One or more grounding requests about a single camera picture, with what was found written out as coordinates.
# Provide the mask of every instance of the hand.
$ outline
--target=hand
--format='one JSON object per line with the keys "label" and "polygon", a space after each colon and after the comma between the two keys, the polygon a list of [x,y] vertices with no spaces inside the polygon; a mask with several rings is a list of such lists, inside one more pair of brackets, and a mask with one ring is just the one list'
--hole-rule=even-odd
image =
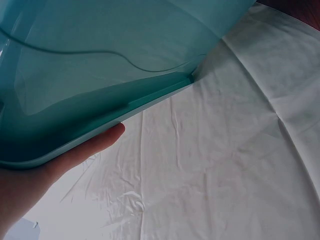
{"label": "hand", "polygon": [[110,147],[124,131],[120,123],[34,169],[0,169],[0,240],[65,172]]}

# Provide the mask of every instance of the teal plastic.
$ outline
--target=teal plastic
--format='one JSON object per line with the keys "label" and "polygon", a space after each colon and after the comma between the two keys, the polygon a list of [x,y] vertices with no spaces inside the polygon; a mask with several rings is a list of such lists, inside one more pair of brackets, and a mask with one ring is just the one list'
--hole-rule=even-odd
{"label": "teal plastic", "polygon": [[193,82],[253,0],[2,0],[0,166],[39,166]]}

